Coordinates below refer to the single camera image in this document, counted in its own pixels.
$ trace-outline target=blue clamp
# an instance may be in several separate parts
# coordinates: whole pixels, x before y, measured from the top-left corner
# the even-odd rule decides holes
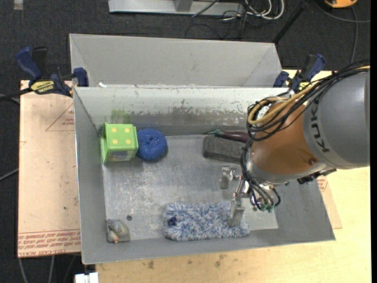
[[[273,83],[274,88],[280,88],[283,87],[286,81],[288,80],[289,74],[286,71],[282,71],[277,78],[275,79],[275,82]]]
[[[42,72],[39,70],[31,55],[30,47],[25,47],[20,50],[15,59],[20,68],[30,74],[34,81],[39,80],[42,77]]]
[[[87,72],[82,68],[78,67],[73,70],[73,76],[77,79],[78,85],[80,87],[88,87],[89,86],[89,79],[87,76]]]
[[[291,89],[294,92],[297,92],[302,81],[311,82],[312,78],[321,70],[323,70],[325,65],[326,60],[322,55],[307,55],[304,66],[301,70],[297,71],[296,75],[293,77]]]

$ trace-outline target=blue ball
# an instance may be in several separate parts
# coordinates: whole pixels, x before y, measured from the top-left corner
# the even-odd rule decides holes
[[[136,153],[144,160],[160,158],[167,149],[165,135],[156,129],[142,129],[137,131],[139,149]]]

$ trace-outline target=metal stand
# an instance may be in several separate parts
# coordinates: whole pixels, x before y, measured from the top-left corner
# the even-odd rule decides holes
[[[109,0],[109,12],[194,15],[212,1],[198,0]],[[203,15],[223,15],[226,11],[241,11],[239,3],[216,2]]]

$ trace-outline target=black cable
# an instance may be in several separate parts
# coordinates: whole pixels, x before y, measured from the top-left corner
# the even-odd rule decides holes
[[[276,115],[273,117],[274,120],[269,120],[267,123],[261,124],[259,126],[250,125],[247,123],[247,131],[249,132],[250,138],[254,141],[261,141],[269,138],[270,136],[274,135],[276,132],[281,131],[283,129],[288,128],[291,124],[293,124],[294,121],[297,120],[297,118],[314,102],[314,100],[319,99],[320,96],[322,96],[325,92],[328,91],[334,84],[338,83],[342,79],[354,75],[363,71],[367,71],[367,68],[360,68],[361,66],[368,66],[369,62],[365,62],[364,64],[362,62],[356,62],[353,63],[344,69],[333,73],[332,75],[317,81],[317,84],[310,89],[305,95],[303,95],[300,99],[298,99],[296,102],[293,103],[293,105],[288,109],[288,111],[278,119],[276,119]],[[298,116],[296,116],[293,121],[287,125],[286,127],[282,127],[284,123],[286,122],[286,119],[294,112],[296,111],[300,106],[302,106],[306,101],[309,101],[306,107],[299,113]],[[272,131],[266,131],[269,128],[274,127],[275,128]],[[257,132],[264,132],[266,133],[263,137],[255,137],[253,134]]]
[[[0,181],[2,181],[2,180],[4,180],[4,179],[6,179],[6,178],[12,176],[13,174],[15,174],[15,173],[17,173],[17,172],[18,172],[18,169],[15,169],[15,170],[13,170],[13,171],[11,171],[11,172],[5,174],[4,176],[0,177]]]
[[[344,19],[344,18],[340,18],[340,17],[336,17],[336,16],[334,16],[334,15],[331,15],[331,14],[329,14],[328,12],[326,12],[325,10],[323,10],[317,3],[315,3],[315,5],[324,13],[324,14],[326,14],[327,16],[329,16],[329,17],[331,17],[331,18],[333,18],[333,19],[337,19],[337,20],[341,20],[341,21],[345,21],[345,22],[349,22],[349,23],[371,23],[371,21],[370,20],[357,20],[357,19],[355,19],[355,20],[348,20],[348,19]]]
[[[353,12],[353,17],[355,18],[355,41],[353,42],[353,49],[352,49],[352,55],[351,55],[351,61],[350,63],[353,63],[353,59],[355,57],[355,52],[356,52],[356,43],[358,42],[358,29],[359,29],[359,24],[358,24],[358,17],[356,16],[355,9],[353,6],[351,7],[351,10]]]
[[[199,16],[201,15],[202,13],[208,11],[216,2],[218,2],[219,0],[214,0],[213,2],[211,2],[207,7],[203,8],[201,11],[197,12],[196,14],[192,15],[191,17],[194,18],[196,16]]]

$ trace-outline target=green die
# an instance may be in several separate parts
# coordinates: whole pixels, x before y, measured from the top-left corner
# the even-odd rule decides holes
[[[132,124],[105,123],[101,135],[103,162],[124,162],[135,157],[139,148]]]

